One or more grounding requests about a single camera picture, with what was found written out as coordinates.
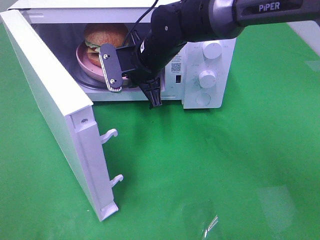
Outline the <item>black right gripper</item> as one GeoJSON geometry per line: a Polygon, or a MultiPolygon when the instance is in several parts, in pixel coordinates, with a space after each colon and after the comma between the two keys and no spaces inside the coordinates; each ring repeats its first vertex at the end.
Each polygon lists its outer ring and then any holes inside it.
{"type": "Polygon", "coordinates": [[[181,31],[174,29],[150,30],[143,37],[142,30],[130,30],[116,53],[122,74],[139,86],[149,107],[154,108],[162,105],[161,79],[157,76],[187,42],[181,31]]]}

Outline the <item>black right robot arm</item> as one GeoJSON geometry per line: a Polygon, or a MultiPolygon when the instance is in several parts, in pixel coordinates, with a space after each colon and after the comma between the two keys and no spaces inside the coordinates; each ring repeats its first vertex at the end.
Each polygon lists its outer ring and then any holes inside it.
{"type": "Polygon", "coordinates": [[[136,44],[117,49],[121,71],[152,107],[162,104],[159,72],[188,42],[236,38],[245,27],[320,20],[317,0],[180,0],[154,3],[151,28],[136,44]]]}

